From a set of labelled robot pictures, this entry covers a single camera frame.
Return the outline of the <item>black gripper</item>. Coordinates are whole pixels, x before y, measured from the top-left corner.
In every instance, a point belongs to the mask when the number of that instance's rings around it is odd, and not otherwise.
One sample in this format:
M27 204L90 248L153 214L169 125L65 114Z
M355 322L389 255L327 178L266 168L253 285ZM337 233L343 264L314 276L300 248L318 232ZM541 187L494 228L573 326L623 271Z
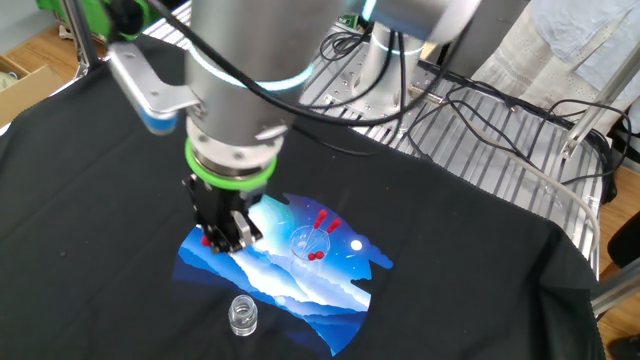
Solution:
M195 174L183 179L189 194L194 218L203 229L203 238L213 254L244 249L263 238L262 232L249 217L250 208L261 201L263 187L253 190L228 190L205 182ZM233 246L216 226L234 223L236 239Z

